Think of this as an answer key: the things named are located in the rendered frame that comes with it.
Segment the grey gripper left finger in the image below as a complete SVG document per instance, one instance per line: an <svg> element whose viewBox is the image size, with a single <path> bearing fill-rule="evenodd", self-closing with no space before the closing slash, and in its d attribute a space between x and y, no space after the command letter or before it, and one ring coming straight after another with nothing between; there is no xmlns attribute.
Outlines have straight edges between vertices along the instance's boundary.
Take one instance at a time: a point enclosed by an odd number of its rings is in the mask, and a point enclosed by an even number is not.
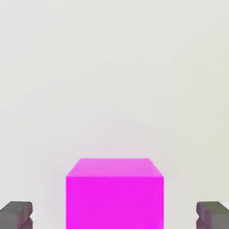
<svg viewBox="0 0 229 229"><path fill-rule="evenodd" d="M0 210L0 229L33 229L32 212L31 202L10 201Z"/></svg>

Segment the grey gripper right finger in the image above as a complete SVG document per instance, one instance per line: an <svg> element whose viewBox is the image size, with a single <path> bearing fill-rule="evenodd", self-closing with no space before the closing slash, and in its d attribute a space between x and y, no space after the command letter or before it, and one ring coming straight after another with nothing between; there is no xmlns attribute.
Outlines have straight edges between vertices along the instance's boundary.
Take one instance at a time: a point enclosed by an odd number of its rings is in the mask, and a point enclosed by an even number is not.
<svg viewBox="0 0 229 229"><path fill-rule="evenodd" d="M220 202L198 202L196 212L196 229L229 229L229 209Z"/></svg>

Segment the small magenta cube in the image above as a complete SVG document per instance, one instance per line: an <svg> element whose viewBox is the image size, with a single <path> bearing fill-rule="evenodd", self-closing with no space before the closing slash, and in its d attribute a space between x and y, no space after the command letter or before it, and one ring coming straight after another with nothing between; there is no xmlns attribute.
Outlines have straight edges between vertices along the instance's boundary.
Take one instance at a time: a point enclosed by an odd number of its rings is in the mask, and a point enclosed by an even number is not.
<svg viewBox="0 0 229 229"><path fill-rule="evenodd" d="M164 178L148 158L82 158L66 176L66 229L164 229Z"/></svg>

